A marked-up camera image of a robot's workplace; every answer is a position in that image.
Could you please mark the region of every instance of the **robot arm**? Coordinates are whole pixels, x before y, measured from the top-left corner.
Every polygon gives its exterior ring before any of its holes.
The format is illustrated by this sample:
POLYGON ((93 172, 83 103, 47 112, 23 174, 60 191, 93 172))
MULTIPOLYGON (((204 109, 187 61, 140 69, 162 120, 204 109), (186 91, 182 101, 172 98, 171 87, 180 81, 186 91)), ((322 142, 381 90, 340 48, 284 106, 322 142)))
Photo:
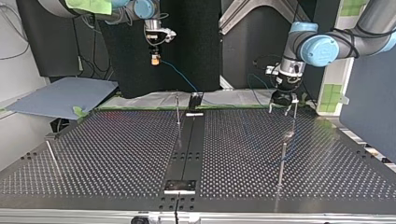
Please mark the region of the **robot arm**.
MULTIPOLYGON (((55 16, 75 18, 81 15, 89 15, 91 12, 69 8, 65 0, 38 0, 38 2, 55 16)), ((114 1, 118 6, 113 8, 111 15, 96 14, 97 20, 106 21, 108 24, 119 24, 127 22, 132 25, 133 21, 144 20, 144 35, 149 44, 151 64, 158 65, 161 61, 163 43, 170 43, 176 33, 168 28, 163 28, 161 20, 167 17, 162 14, 160 0, 123 0, 114 1)))
POLYGON ((396 45, 396 1, 371 0, 355 28, 318 34, 318 25, 295 22, 290 29, 282 62, 276 68, 272 101, 290 105, 291 92, 301 82, 306 64, 327 66, 336 59, 375 55, 396 45))

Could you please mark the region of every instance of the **metal post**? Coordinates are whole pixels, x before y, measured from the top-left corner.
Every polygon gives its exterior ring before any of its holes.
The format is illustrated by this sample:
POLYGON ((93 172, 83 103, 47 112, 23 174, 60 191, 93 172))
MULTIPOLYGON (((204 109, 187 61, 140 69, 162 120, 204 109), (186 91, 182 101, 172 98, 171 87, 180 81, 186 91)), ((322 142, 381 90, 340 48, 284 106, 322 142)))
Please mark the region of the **metal post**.
POLYGON ((287 143, 283 143, 282 147, 282 156, 281 156, 281 161, 280 161, 280 169, 279 169, 279 180, 277 182, 277 186, 279 188, 282 188, 282 178, 283 178, 283 170, 285 167, 285 156, 286 156, 286 147, 288 146, 287 143))
POLYGON ((298 103, 295 104, 295 108, 294 108, 294 118, 297 118, 297 108, 298 108, 298 103))
POLYGON ((180 110, 178 108, 178 93, 176 92, 176 112, 177 112, 177 125, 180 126, 180 110))

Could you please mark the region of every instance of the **black cable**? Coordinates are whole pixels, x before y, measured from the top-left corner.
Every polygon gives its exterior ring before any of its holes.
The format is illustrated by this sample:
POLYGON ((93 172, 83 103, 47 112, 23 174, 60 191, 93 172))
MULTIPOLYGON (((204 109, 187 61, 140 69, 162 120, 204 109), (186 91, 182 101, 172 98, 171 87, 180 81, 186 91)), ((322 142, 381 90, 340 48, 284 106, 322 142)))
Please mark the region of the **black cable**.
POLYGON ((93 60, 93 65, 100 71, 100 72, 106 72, 108 73, 108 70, 110 70, 110 58, 108 57, 108 66, 107 69, 101 69, 99 65, 96 63, 96 38, 97 38, 97 32, 96 32, 96 18, 93 15, 93 50, 92 50, 92 60, 93 60))
POLYGON ((266 71, 266 70, 267 70, 266 68, 259 67, 258 61, 259 61, 259 59, 271 58, 271 57, 272 57, 272 58, 282 59, 282 57, 280 57, 279 55, 276 55, 276 54, 262 55, 262 56, 257 57, 257 58, 253 61, 254 67, 257 68, 257 69, 261 69, 261 70, 266 71))
POLYGON ((326 34, 332 37, 336 37, 339 38, 340 40, 344 41, 344 43, 346 43, 347 45, 349 45, 349 47, 355 52, 355 58, 359 58, 361 56, 361 54, 359 53, 358 49, 355 47, 354 44, 352 44, 349 40, 347 40, 346 38, 344 38, 343 36, 340 35, 336 35, 336 34, 326 34))
POLYGON ((22 56, 23 54, 25 54, 27 52, 27 50, 29 49, 29 47, 30 47, 30 44, 28 43, 26 46, 26 49, 23 52, 13 55, 13 56, 10 56, 10 57, 0 58, 0 60, 3 61, 3 60, 8 60, 8 59, 18 58, 18 57, 22 56))
POLYGON ((356 27, 362 33, 368 35, 367 37, 363 37, 363 38, 381 38, 381 37, 386 37, 386 36, 389 36, 389 35, 393 35, 396 32, 396 29, 395 29, 395 30, 392 30, 392 31, 389 31, 389 32, 386 32, 386 33, 383 33, 383 34, 376 34, 376 33, 371 33, 371 32, 365 31, 363 28, 361 28, 359 26, 359 24, 357 24, 356 27))
POLYGON ((384 33, 384 34, 374 34, 374 33, 370 33, 370 32, 367 32, 367 31, 364 31, 364 30, 362 30, 360 27, 359 27, 359 25, 357 25, 356 27, 358 27, 358 29, 362 32, 362 33, 365 33, 365 34, 367 34, 367 35, 359 35, 359 34, 355 34, 355 33, 348 33, 348 32, 346 32, 345 30, 341 30, 341 29, 337 29, 337 28, 332 28, 332 31, 336 31, 336 32, 339 32, 339 33, 341 33, 341 34, 346 34, 346 35, 353 35, 353 36, 355 36, 355 37, 360 37, 360 38, 365 38, 365 39, 376 39, 376 38, 382 38, 382 37, 387 37, 387 36, 389 36, 389 35, 393 35, 395 32, 396 32, 396 30, 393 30, 393 31, 390 31, 390 32, 386 32, 386 33, 384 33))
POLYGON ((299 8, 300 8, 300 3, 297 1, 297 6, 296 6, 296 9, 294 10, 293 22, 295 22, 297 20, 297 14, 298 14, 298 9, 299 8))
POLYGON ((309 98, 311 99, 312 103, 313 103, 314 106, 315 106, 315 109, 317 109, 317 108, 318 108, 318 105, 317 105, 317 103, 315 102, 316 100, 314 99, 314 97, 312 97, 311 92, 310 92, 310 91, 308 90, 308 88, 305 86, 304 81, 302 80, 301 82, 303 83, 303 87, 304 87, 304 89, 305 89, 305 91, 306 91, 306 94, 308 94, 309 98))

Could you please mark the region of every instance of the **white panel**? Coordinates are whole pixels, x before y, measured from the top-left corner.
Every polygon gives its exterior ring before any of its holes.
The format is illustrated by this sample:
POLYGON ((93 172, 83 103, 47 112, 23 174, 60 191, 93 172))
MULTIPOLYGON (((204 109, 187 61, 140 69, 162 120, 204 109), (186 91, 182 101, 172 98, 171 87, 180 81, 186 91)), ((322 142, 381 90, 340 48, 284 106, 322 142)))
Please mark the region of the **white panel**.
MULTIPOLYGON (((0 0, 1 3, 17 9, 15 0, 0 0)), ((13 23, 20 27, 18 19, 6 12, 13 23)), ((0 16, 0 58, 19 54, 27 43, 18 36, 0 16)), ((0 60, 0 109, 24 94, 46 85, 38 74, 32 52, 28 50, 21 57, 0 60)), ((0 170, 9 166, 27 151, 40 145, 44 136, 51 132, 50 118, 0 112, 0 170)))
POLYGON ((40 116, 0 115, 0 171, 44 142, 53 119, 40 116))
MULTIPOLYGON (((0 0, 17 9, 15 0, 0 0)), ((8 16, 20 28, 18 19, 11 13, 8 16)), ((26 42, 9 27, 5 19, 0 16, 0 58, 19 54, 26 48, 26 42)), ((0 60, 0 102, 39 89, 46 85, 46 81, 38 74, 32 52, 28 50, 21 57, 0 60)))

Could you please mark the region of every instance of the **perforated metal table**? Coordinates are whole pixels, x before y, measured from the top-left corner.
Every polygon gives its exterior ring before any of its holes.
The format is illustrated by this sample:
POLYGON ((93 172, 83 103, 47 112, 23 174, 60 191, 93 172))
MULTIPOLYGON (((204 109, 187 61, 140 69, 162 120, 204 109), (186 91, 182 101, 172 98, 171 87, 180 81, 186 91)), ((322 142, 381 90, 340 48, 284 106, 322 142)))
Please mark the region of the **perforated metal table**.
POLYGON ((396 215, 396 174, 311 109, 294 124, 281 109, 176 120, 175 111, 96 112, 2 171, 0 208, 396 215), (195 180, 195 194, 166 195, 167 180, 195 180))

